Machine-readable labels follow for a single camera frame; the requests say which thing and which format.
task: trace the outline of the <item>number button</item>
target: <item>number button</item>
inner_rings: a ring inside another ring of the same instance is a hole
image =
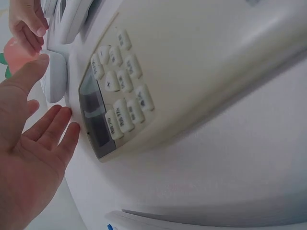
[[[119,40],[120,48],[125,50],[129,50],[131,48],[132,44],[126,30],[119,30],[117,33],[117,38]]]
[[[123,63],[123,58],[121,57],[118,46],[111,47],[109,55],[113,66],[120,66]]]
[[[111,46],[101,46],[98,49],[98,56],[100,63],[103,65],[107,65],[110,59],[109,51]]]
[[[130,119],[130,115],[127,108],[126,100],[119,99],[113,104],[116,119],[119,124],[119,128],[123,133],[130,132],[134,129],[134,124]]]
[[[114,110],[111,109],[107,111],[105,117],[112,139],[117,140],[122,138],[124,134],[120,131]]]
[[[131,79],[126,70],[118,71],[117,79],[119,81],[120,88],[123,92],[131,92],[133,90]]]
[[[91,58],[91,65],[96,80],[102,79],[105,74],[104,68],[100,64],[99,57],[96,53],[93,54]]]
[[[133,99],[128,101],[127,107],[131,120],[134,124],[142,123],[145,120],[144,114],[137,100]]]
[[[149,93],[147,85],[141,85],[135,90],[135,94],[139,104],[141,106],[142,111],[151,111],[154,110],[154,102]]]
[[[117,81],[116,73],[114,71],[109,71],[106,74],[105,82],[106,91],[115,92],[120,90],[119,83]]]
[[[135,55],[129,55],[125,59],[125,64],[131,78],[140,78],[142,70]]]

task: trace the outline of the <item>white device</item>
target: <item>white device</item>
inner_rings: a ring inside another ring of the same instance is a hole
[[[125,0],[79,88],[99,159],[168,140],[307,49],[306,0]]]
[[[145,218],[120,211],[106,214],[108,230],[305,230],[307,223],[258,228],[207,227]]]
[[[93,0],[59,0],[55,33],[60,44],[70,44],[81,30]]]
[[[48,54],[50,61],[40,84],[46,100],[49,103],[56,103],[63,98],[66,91],[66,60],[61,54],[49,50],[43,50],[41,53]]]
[[[46,18],[51,18],[56,9],[58,0],[46,0],[44,4],[44,15]]]

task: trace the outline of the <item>beige plastic surface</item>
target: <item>beige plastic surface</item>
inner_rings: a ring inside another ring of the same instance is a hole
[[[132,43],[123,59],[135,54],[155,110],[146,121],[116,141],[116,153],[140,151],[168,140],[211,110],[307,47],[307,1],[125,0],[99,46],[118,46],[118,29]],[[124,69],[124,63],[110,69]],[[131,93],[106,92],[106,108]]]

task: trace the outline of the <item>white plastic casing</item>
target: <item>white plastic casing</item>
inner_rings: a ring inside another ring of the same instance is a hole
[[[61,1],[58,1],[57,17],[60,17]],[[80,32],[93,0],[66,0],[66,7],[56,35],[60,44],[70,44]]]
[[[104,68],[126,69],[133,90],[107,92],[103,78],[98,84],[107,111],[118,99],[136,99],[144,84],[154,107],[143,108],[145,120],[115,141],[114,152],[139,152],[172,138],[307,50],[306,12],[306,0],[123,1],[93,52],[120,46],[125,31],[123,63],[110,59]]]
[[[48,54],[50,62],[40,83],[46,100],[49,103],[56,103],[63,98],[66,91],[66,60],[61,54],[49,50],[43,50],[41,53]]]

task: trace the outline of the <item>hand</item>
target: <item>hand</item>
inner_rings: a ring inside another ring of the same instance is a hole
[[[79,125],[71,110],[53,106],[22,134],[39,107],[27,101],[48,66],[48,55],[29,62],[0,84],[0,229],[24,229],[51,201],[78,142]]]
[[[40,0],[10,0],[9,27],[16,41],[31,56],[39,53],[49,28]]]

